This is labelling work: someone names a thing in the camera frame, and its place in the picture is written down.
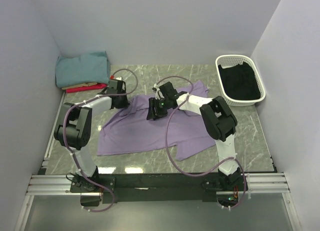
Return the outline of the purple t shirt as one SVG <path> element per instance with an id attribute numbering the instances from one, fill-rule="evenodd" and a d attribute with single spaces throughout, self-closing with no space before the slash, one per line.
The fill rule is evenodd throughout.
<path id="1" fill-rule="evenodd" d="M 128 108 L 119 109 L 99 132 L 98 156 L 147 152 L 165 148 L 165 129 L 169 117 L 147 120 L 149 96 L 134 96 Z M 178 110 L 167 135 L 168 146 L 176 146 L 176 160 L 182 161 L 215 145 L 200 115 Z"/>

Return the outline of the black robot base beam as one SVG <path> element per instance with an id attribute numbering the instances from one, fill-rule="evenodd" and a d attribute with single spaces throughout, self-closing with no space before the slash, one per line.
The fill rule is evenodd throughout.
<path id="1" fill-rule="evenodd" d="M 100 203 L 118 202 L 216 202 L 219 192 L 236 194 L 248 190 L 243 177 L 229 183 L 216 172 L 201 177 L 181 173 L 99 174 L 96 182 L 107 187 L 107 190 L 75 175 L 69 191 L 80 194 L 80 203 L 85 207 L 97 207 Z"/>

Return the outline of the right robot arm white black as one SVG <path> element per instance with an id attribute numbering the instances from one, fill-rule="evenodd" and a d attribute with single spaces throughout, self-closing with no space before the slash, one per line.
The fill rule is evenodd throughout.
<path id="1" fill-rule="evenodd" d="M 173 115 L 177 110 L 200 115 L 208 135 L 215 140 L 219 163 L 212 169 L 218 169 L 219 184 L 222 189 L 230 191 L 237 185 L 242 174 L 236 162 L 235 133 L 238 121 L 230 107 L 221 96 L 215 98 L 201 97 L 186 91 L 178 92 L 171 82 L 155 84 L 152 88 L 155 97 L 149 102 L 147 120 L 158 120 L 169 115 L 164 135 L 165 149 L 168 151 L 168 132 Z"/>

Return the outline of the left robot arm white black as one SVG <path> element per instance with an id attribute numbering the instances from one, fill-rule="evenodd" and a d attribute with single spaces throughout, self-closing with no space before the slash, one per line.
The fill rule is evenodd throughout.
<path id="1" fill-rule="evenodd" d="M 110 79 L 109 84 L 92 101 L 62 105 L 54 129 L 54 138 L 65 147 L 77 168 L 71 180 L 73 185 L 88 192 L 100 186 L 98 167 L 94 163 L 89 147 L 92 119 L 105 111 L 129 106 L 126 83 L 121 78 Z"/>

